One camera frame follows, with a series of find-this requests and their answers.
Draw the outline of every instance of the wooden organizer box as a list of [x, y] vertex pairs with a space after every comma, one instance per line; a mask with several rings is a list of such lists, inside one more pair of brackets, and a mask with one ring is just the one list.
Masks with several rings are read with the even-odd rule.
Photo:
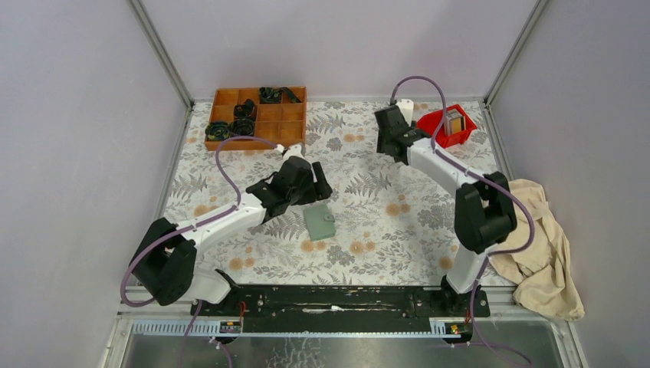
[[[232, 123], [235, 119], [233, 114], [235, 105], [251, 99], [258, 107], [254, 136], [279, 143], [285, 147], [296, 143], [304, 143], [305, 123], [307, 120], [307, 88], [289, 87], [289, 89], [294, 92], [302, 103], [291, 103], [289, 97], [282, 93], [280, 103], [260, 104], [259, 88], [217, 90], [215, 102], [212, 104], [212, 112], [210, 113], [210, 122], [224, 120], [227, 123]], [[205, 147], [208, 151], [217, 150], [219, 144], [221, 144], [221, 141], [205, 138]], [[236, 140], [226, 143], [223, 150], [271, 150], [272, 148], [266, 143], [254, 140]]]

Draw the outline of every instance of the white wall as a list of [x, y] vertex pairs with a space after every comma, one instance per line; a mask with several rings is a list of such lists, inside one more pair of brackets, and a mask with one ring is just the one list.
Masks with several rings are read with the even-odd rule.
[[[385, 97], [424, 74], [484, 96], [535, 0], [145, 0], [190, 94], [306, 85], [311, 97]], [[424, 82], [409, 96], [434, 96]]]
[[571, 241], [591, 367], [648, 366], [650, 2], [551, 2], [494, 105]]
[[0, 366], [96, 366], [184, 107], [126, 1], [3, 1], [0, 44]]

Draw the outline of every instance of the red basket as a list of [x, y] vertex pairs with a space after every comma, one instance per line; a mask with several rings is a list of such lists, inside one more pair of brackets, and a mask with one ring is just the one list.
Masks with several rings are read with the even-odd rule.
[[[463, 108], [460, 105], [453, 105], [447, 107], [447, 110], [456, 109], [465, 117], [465, 130], [447, 136], [445, 134], [445, 128], [442, 127], [438, 132], [438, 136], [435, 138], [435, 141], [438, 142], [443, 148], [453, 146], [455, 144], [463, 144], [469, 138], [471, 131], [476, 129], [476, 124], [468, 117]], [[442, 117], [442, 110], [434, 111], [432, 113], [427, 113], [418, 121], [418, 128], [424, 130], [429, 134], [433, 134], [435, 127], [440, 123], [440, 118]]]

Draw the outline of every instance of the tabletop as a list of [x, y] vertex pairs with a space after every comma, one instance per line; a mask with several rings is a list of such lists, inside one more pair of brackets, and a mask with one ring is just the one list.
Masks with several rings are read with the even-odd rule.
[[[478, 102], [458, 102], [477, 129], [448, 149], [476, 169], [497, 170]], [[250, 228], [207, 251], [197, 265], [226, 271], [242, 284], [438, 285], [453, 266], [454, 199], [421, 172], [376, 153], [374, 111], [380, 102], [307, 103], [306, 158], [320, 161], [332, 196], [336, 236], [310, 241], [304, 206]], [[197, 103], [180, 153], [164, 216], [190, 219], [235, 199], [203, 143], [212, 104]], [[440, 103], [416, 103], [414, 119]], [[242, 189], [281, 165], [277, 151], [230, 151], [220, 157]], [[483, 285], [511, 283], [491, 266]]]

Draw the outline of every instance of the beige cloth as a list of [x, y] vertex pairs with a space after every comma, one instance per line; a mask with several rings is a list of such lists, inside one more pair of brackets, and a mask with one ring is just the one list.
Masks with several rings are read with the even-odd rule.
[[[544, 189], [530, 180], [510, 182], [510, 191], [526, 206], [535, 221], [535, 238], [526, 250], [495, 255], [491, 263], [498, 274], [518, 284], [514, 299], [524, 307], [550, 317], [578, 320], [585, 315], [583, 302], [571, 279], [569, 241], [550, 212]], [[528, 222], [514, 206], [517, 229], [499, 249], [519, 248], [528, 239]]]

